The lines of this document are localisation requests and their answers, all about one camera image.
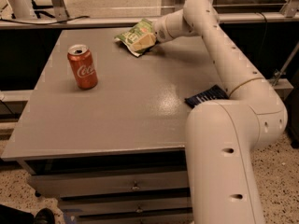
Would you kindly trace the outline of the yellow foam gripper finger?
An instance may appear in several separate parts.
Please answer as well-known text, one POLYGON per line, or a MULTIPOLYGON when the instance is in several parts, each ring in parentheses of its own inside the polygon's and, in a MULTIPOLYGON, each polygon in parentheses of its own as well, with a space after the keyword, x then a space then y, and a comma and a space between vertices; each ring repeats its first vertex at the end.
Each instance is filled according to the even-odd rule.
POLYGON ((156 36, 153 33, 147 33, 139 37, 132 45, 131 49, 134 52, 144 51, 156 43, 156 36))

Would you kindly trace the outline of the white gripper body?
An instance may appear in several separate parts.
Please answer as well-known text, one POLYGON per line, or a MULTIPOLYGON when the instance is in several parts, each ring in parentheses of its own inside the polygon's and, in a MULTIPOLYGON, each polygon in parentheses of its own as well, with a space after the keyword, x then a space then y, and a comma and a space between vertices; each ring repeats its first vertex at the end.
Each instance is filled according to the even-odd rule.
POLYGON ((153 23, 153 32, 160 43, 168 42, 173 40, 173 37, 169 34, 167 30, 167 17, 162 16, 157 21, 153 23))

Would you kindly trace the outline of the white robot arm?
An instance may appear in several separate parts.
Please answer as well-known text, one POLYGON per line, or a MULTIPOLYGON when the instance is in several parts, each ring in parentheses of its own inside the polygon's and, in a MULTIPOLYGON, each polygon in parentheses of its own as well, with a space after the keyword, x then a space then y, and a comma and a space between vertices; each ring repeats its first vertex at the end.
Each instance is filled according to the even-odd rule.
POLYGON ((186 122, 186 162, 193 224, 265 224, 250 152, 275 143, 287 110, 269 81, 219 26, 208 0, 154 23, 161 42, 200 35, 226 98, 197 105, 186 122))

